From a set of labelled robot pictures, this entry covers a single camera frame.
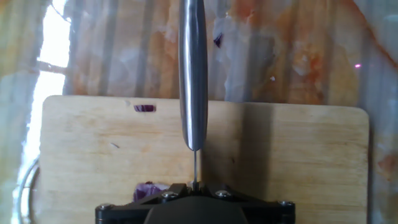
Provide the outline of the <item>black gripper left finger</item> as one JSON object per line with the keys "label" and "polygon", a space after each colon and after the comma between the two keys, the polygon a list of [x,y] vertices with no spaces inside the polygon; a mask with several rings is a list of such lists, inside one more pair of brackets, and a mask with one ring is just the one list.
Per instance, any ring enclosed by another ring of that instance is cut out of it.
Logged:
{"label": "black gripper left finger", "polygon": [[95,208],[96,224],[144,223],[150,210],[157,205],[192,195],[192,188],[187,184],[139,184],[133,201],[125,205],[102,203]]}

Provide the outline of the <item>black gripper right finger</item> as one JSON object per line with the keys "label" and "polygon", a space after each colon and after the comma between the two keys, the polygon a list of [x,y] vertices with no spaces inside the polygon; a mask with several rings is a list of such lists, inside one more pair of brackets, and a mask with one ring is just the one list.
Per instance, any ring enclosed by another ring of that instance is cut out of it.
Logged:
{"label": "black gripper right finger", "polygon": [[226,184],[198,183],[201,196],[236,205],[248,223],[295,223],[295,203],[292,201],[266,202],[232,189]]}

